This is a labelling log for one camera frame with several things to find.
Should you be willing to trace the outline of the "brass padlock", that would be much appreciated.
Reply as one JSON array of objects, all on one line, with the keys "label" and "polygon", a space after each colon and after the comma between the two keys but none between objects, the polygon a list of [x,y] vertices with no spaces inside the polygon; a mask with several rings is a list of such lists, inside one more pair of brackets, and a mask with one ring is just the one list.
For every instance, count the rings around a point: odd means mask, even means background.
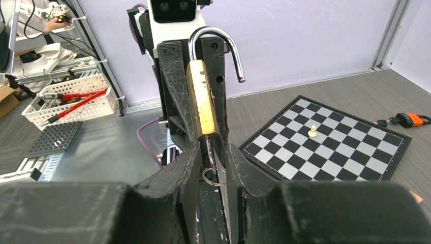
[{"label": "brass padlock", "polygon": [[219,169],[216,164],[210,136],[219,135],[220,129],[216,118],[214,97],[210,88],[210,80],[207,74],[206,64],[197,58],[196,43],[202,35],[213,34],[222,38],[232,52],[233,62],[239,83],[246,81],[238,47],[233,38],[224,30],[214,26],[203,26],[196,29],[188,40],[189,63],[186,69],[186,81],[190,98],[192,118],[195,120],[197,139],[201,140],[207,150],[210,167],[202,172],[203,180],[209,185],[222,187],[224,183],[213,182],[206,178],[205,174],[211,171],[217,175]]}]

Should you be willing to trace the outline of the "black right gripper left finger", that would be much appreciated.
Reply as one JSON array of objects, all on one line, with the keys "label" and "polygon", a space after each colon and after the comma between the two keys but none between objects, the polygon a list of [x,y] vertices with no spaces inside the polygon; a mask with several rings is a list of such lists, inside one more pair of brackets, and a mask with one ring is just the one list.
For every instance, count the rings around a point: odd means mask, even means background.
[{"label": "black right gripper left finger", "polygon": [[1,243],[192,243],[200,143],[135,186],[120,182],[1,187]]}]

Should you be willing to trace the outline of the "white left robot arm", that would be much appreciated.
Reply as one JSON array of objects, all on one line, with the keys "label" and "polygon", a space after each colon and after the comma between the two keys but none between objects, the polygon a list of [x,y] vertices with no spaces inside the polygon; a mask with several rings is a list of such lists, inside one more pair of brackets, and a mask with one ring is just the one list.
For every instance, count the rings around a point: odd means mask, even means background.
[{"label": "white left robot arm", "polygon": [[[185,19],[191,12],[191,5],[198,8],[209,6],[211,1],[155,1],[156,13],[166,16],[168,13],[179,13]],[[148,55],[153,63],[152,68],[159,86],[163,115],[158,118],[162,130],[170,137],[168,146],[180,145],[186,142],[187,135],[181,121],[174,123],[174,119],[180,118],[179,110],[175,107],[174,100],[169,93],[166,84],[163,67],[160,65],[156,45],[153,41],[156,21],[150,19],[150,10],[147,5],[137,4],[128,10],[129,24],[133,37],[143,55]],[[214,140],[214,150],[221,160],[224,160],[224,147],[227,144],[229,128],[226,111],[226,85],[225,85],[225,54],[230,51],[227,43],[220,37],[202,37],[196,44],[198,57],[202,58],[207,68],[207,74],[212,82],[211,91],[215,96],[214,102],[217,109],[217,121],[221,130],[221,136]]]}]

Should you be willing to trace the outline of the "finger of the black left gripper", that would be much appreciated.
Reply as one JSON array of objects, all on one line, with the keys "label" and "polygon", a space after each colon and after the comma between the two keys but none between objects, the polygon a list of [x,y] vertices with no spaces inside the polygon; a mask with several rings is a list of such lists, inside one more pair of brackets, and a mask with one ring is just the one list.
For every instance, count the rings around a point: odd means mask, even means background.
[{"label": "finger of the black left gripper", "polygon": [[207,37],[201,39],[201,47],[214,96],[214,107],[220,132],[218,144],[225,145],[229,132],[226,112],[225,44],[219,37]]},{"label": "finger of the black left gripper", "polygon": [[196,140],[191,118],[188,87],[185,73],[183,42],[164,41],[157,45],[156,68],[163,116],[159,122],[169,129],[174,143],[190,143]]}]

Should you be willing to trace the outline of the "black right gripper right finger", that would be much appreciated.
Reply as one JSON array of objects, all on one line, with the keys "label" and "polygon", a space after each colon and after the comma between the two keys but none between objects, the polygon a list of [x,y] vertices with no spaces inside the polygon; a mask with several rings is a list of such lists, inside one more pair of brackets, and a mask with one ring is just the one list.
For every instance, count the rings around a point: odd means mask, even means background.
[{"label": "black right gripper right finger", "polygon": [[430,223],[390,182],[276,180],[225,147],[232,243],[430,243]]}]

